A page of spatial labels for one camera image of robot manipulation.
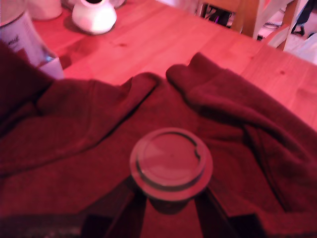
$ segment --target wooden table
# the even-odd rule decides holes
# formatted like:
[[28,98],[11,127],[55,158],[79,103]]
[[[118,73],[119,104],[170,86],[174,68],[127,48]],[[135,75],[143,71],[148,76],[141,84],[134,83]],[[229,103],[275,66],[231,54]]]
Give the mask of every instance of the wooden table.
[[317,67],[155,0],[127,0],[108,33],[89,36],[71,13],[35,27],[61,59],[66,77],[121,84],[142,71],[164,77],[196,52],[242,75],[317,129]]

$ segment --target jar lid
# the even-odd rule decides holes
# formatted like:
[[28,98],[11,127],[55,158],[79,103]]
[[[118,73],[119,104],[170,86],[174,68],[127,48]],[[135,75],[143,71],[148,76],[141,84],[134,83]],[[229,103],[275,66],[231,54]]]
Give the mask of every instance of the jar lid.
[[25,0],[1,0],[0,26],[15,21],[25,11]]
[[130,169],[149,197],[183,201],[201,192],[212,175],[208,147],[193,133],[164,128],[141,138],[131,153]]

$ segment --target circular cap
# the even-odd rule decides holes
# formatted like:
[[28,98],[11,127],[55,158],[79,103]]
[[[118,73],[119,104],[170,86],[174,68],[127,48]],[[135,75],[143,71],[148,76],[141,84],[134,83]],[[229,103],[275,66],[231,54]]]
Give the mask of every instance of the circular cap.
[[1,0],[0,26],[16,20],[25,10],[25,0]]
[[144,136],[130,158],[132,177],[148,196],[182,201],[208,184],[212,159],[208,147],[194,134],[164,128]]

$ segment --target dark red towel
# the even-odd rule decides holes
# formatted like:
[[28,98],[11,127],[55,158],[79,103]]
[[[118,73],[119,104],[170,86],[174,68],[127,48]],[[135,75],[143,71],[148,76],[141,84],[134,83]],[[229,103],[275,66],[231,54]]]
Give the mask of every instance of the dark red towel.
[[[210,148],[209,187],[229,216],[317,236],[316,132],[201,54],[168,69],[169,83],[143,73],[119,87],[53,81],[2,45],[0,62],[2,217],[78,212],[129,175],[138,139],[174,126]],[[141,237],[201,237],[194,207],[164,216],[148,204]]]

